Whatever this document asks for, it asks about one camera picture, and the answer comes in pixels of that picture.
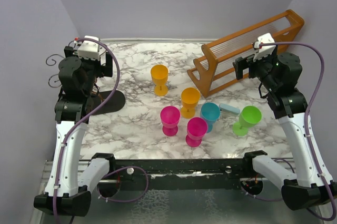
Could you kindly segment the green wine glass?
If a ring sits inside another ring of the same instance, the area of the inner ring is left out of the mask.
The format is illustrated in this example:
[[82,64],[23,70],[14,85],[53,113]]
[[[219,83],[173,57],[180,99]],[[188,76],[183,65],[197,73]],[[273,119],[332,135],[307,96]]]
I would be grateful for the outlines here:
[[243,137],[248,134],[249,128],[256,126],[262,119],[261,111],[255,106],[246,106],[240,113],[239,120],[232,125],[235,135]]

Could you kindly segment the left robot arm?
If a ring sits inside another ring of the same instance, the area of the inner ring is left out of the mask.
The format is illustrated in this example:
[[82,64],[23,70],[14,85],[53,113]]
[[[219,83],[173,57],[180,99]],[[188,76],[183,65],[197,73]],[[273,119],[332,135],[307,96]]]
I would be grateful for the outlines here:
[[105,51],[105,64],[101,59],[84,58],[79,50],[64,48],[65,58],[58,65],[60,93],[55,105],[56,148],[53,166],[44,192],[34,198],[34,207],[53,215],[83,217],[88,213],[94,188],[102,178],[116,174],[112,154],[95,154],[84,172],[78,174],[80,148],[91,115],[98,112],[114,95],[113,88],[107,98],[94,106],[93,88],[99,77],[111,77],[113,67],[119,67],[110,49]]

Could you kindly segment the black base frame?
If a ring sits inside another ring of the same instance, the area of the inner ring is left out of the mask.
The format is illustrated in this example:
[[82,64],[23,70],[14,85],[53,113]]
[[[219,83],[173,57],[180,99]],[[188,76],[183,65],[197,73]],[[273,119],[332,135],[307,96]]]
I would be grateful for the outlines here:
[[262,175],[249,170],[243,159],[116,159],[113,171],[100,185],[118,184],[123,190],[239,190],[240,182]]

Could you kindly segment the pink wine glass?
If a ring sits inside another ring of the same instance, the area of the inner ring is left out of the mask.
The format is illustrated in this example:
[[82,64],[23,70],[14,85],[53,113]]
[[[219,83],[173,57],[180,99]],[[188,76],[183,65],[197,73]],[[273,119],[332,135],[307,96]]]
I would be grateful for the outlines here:
[[166,106],[160,112],[160,119],[163,124],[162,131],[168,136],[175,136],[178,132],[178,123],[180,121],[180,111],[174,106]]
[[198,147],[202,138],[206,135],[208,125],[200,117],[191,118],[187,123],[187,135],[185,141],[190,147]]

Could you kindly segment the light blue eraser block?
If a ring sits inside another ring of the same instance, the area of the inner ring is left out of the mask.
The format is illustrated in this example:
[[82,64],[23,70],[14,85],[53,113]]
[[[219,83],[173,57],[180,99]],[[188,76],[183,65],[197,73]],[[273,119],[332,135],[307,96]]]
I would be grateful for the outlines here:
[[236,108],[236,107],[233,107],[231,105],[224,104],[224,103],[221,103],[219,105],[219,108],[222,112],[224,112],[226,114],[234,115],[234,116],[237,116],[241,113],[239,108]]

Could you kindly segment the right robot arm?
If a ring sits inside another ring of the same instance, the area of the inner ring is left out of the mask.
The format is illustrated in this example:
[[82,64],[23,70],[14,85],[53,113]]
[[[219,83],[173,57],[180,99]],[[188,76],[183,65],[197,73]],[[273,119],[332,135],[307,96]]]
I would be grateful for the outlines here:
[[290,146],[296,172],[292,173],[273,161],[265,152],[246,153],[242,171],[247,177],[260,174],[280,191],[291,210],[307,209],[336,199],[334,182],[315,142],[308,104],[295,87],[302,73],[300,58],[292,53],[272,53],[260,60],[239,57],[233,63],[237,79],[248,69],[250,78],[258,78],[268,93],[266,99],[281,125]]

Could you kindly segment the metal wine glass rack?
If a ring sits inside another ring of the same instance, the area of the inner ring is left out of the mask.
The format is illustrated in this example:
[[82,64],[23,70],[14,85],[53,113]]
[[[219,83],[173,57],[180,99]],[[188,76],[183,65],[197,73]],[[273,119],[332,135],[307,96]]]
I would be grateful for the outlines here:
[[88,75],[81,67],[81,58],[73,51],[67,51],[65,56],[52,54],[47,57],[46,65],[57,65],[59,72],[52,75],[48,85],[60,88],[55,105],[55,120],[79,121],[82,117],[104,104],[95,115],[112,113],[121,110],[125,103],[125,95],[116,90],[111,98],[110,91],[100,91],[97,79]]

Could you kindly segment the blue wine glass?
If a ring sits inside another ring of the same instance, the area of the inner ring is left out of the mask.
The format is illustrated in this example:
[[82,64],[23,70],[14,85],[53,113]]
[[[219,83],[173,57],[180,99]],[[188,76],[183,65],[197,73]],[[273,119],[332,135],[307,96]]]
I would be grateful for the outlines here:
[[217,104],[212,102],[204,103],[201,107],[200,116],[207,123],[207,133],[213,129],[213,124],[219,119],[221,114]]

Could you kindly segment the yellow wine glass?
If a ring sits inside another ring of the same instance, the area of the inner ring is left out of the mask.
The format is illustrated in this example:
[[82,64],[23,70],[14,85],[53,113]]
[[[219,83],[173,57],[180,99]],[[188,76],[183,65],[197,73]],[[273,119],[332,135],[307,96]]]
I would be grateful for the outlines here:
[[165,65],[159,64],[151,68],[151,77],[155,84],[154,93],[157,96],[165,96],[168,93],[168,88],[166,86],[168,73],[168,69]]
[[181,108],[181,116],[190,119],[195,115],[195,109],[198,105],[200,99],[200,92],[193,88],[188,87],[181,93],[181,101],[182,101],[182,108]]

